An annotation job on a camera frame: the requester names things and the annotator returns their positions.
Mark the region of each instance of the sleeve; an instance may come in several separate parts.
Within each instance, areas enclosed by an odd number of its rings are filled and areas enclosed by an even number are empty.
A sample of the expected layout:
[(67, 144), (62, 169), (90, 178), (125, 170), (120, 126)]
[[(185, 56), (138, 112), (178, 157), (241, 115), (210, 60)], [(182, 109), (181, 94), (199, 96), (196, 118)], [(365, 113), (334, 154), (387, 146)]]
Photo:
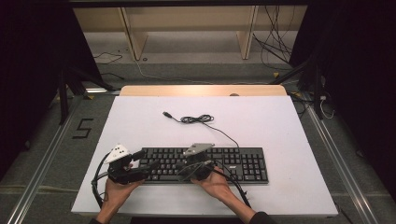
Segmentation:
[(276, 222), (264, 212), (258, 212), (249, 221), (249, 224), (276, 224)]
[(98, 222), (95, 218), (91, 219), (89, 224), (102, 224), (100, 222)]

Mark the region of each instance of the person's right hand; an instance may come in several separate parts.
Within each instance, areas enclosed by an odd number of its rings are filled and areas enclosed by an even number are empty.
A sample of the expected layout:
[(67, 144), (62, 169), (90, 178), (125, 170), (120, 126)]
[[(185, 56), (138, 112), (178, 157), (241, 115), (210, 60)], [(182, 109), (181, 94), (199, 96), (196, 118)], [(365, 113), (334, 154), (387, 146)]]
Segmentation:
[[(215, 170), (223, 173), (223, 171), (218, 166), (215, 166)], [(210, 196), (217, 198), (220, 201), (223, 201), (224, 198), (229, 197), (230, 194), (233, 195), (225, 177), (216, 174), (215, 172), (212, 172), (207, 177), (207, 179), (201, 181), (191, 179), (191, 182), (201, 186)]]

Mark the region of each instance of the floor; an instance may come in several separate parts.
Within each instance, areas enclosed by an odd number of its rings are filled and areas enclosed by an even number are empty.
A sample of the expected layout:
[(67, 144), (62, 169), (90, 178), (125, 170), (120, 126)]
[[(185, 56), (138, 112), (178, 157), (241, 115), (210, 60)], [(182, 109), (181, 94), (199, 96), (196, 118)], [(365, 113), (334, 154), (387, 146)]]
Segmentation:
[[(252, 42), (249, 59), (242, 60), (234, 32), (150, 33), (144, 53), (138, 62), (140, 67), (132, 60), (123, 34), (85, 35), (100, 71), (113, 74), (104, 75), (104, 80), (114, 85), (196, 84), (194, 82), (197, 80), (211, 84), (266, 83), (274, 80), (274, 75), (277, 73), (285, 74), (287, 72), (285, 69), (290, 68), (270, 53), (266, 51), (262, 53), (262, 48), (256, 41)], [(264, 40), (268, 33), (258, 32), (256, 36)], [(290, 48), (295, 36), (296, 32), (287, 32), (284, 35), (284, 42)], [(298, 77), (294, 77), (284, 83), (287, 91), (298, 91), (295, 87), (297, 80)], [(87, 88), (95, 88), (91, 83), (86, 85)], [(309, 93), (299, 92), (299, 94), (305, 99), (310, 97)], [(68, 124), (56, 154), (49, 161), (42, 182), (27, 204), (26, 214), (22, 216), (23, 223), (89, 222), (88, 217), (72, 214), (70, 209), (76, 198), (81, 178), (90, 163), (90, 156), (106, 123), (106, 113), (115, 97), (111, 94), (89, 95), (90, 97), (82, 99), (76, 97), (70, 99), (72, 108), (75, 108), (74, 118)], [(301, 101), (296, 102), (295, 106), (296, 112), (301, 112), (301, 123), (329, 191), (345, 213), (340, 212), (339, 216), (332, 218), (275, 217), (276, 221), (278, 223), (350, 223), (347, 220), (350, 218), (353, 223), (394, 223), (395, 202), (370, 164), (357, 153), (359, 149), (344, 125), (342, 116), (335, 114), (332, 119), (316, 121), (316, 115), (311, 107), (302, 104)], [(328, 111), (328, 116), (331, 115), (331, 105), (324, 105), (323, 109)], [(1, 223), (9, 220), (13, 209), (21, 202), (20, 198), (26, 192), (26, 186), (35, 182), (32, 176), (36, 176), (37, 167), (42, 165), (40, 162), (50, 154), (50, 148), (54, 145), (52, 138), (60, 130), (59, 111), (59, 101), (54, 99), (48, 114), (37, 127), (35, 136), (31, 138), (30, 150), (21, 153), (0, 182)], [(78, 125), (82, 119), (92, 119), (88, 121), (89, 127), (92, 128), (90, 137), (75, 139), (73, 136), (81, 134)], [(330, 143), (323, 140), (326, 136), (328, 139), (329, 136), (331, 137)], [(337, 158), (332, 155), (334, 151), (340, 152), (358, 189), (350, 189), (348, 186), (345, 176), (336, 165)], [(372, 219), (364, 217), (366, 211), (356, 206), (364, 202), (356, 202), (354, 192), (361, 193), (371, 210), (369, 215), (375, 217), (374, 221), (367, 221)], [(116, 216), (113, 223), (129, 221), (130, 217)]]

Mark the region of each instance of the spacebar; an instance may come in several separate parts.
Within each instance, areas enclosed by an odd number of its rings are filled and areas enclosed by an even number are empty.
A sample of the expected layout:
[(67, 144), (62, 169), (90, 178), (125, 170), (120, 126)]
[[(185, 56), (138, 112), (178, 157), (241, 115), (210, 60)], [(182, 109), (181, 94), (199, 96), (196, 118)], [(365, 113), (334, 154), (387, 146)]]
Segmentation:
[(160, 176), (160, 180), (175, 180), (178, 181), (180, 179), (179, 175), (162, 175)]

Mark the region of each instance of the white cable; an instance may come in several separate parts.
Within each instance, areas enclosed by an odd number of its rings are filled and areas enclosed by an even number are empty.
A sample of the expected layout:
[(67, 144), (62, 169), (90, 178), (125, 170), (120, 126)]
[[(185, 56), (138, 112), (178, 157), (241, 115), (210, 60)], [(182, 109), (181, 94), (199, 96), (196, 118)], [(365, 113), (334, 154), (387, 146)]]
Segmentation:
[(320, 102), (320, 109), (321, 109), (321, 111), (322, 111), (322, 114), (324, 115), (324, 117), (326, 117), (326, 119), (332, 119), (332, 117), (334, 117), (334, 111), (335, 111), (335, 110), (332, 111), (332, 116), (331, 116), (331, 117), (327, 117), (326, 113), (324, 113), (324, 111), (323, 111), (323, 106), (322, 106), (323, 102), (324, 102), (324, 100), (322, 100), (322, 101)]

